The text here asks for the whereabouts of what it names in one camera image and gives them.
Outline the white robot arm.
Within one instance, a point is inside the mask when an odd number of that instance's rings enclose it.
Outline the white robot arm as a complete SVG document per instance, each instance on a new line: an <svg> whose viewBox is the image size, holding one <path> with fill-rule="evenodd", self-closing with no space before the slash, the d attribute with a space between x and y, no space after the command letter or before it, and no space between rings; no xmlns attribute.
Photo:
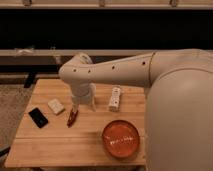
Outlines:
<svg viewBox="0 0 213 171"><path fill-rule="evenodd" d="M79 53L59 76L77 105L90 103L96 83L147 91L147 171L213 171L213 53L155 51L97 64Z"/></svg>

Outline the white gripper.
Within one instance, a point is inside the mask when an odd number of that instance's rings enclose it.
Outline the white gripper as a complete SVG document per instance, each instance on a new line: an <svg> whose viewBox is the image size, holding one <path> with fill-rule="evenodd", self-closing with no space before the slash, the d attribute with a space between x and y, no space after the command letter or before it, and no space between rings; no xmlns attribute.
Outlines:
<svg viewBox="0 0 213 171"><path fill-rule="evenodd" d="M73 84L70 88L74 110L77 110L80 105L89 105L90 84Z"/></svg>

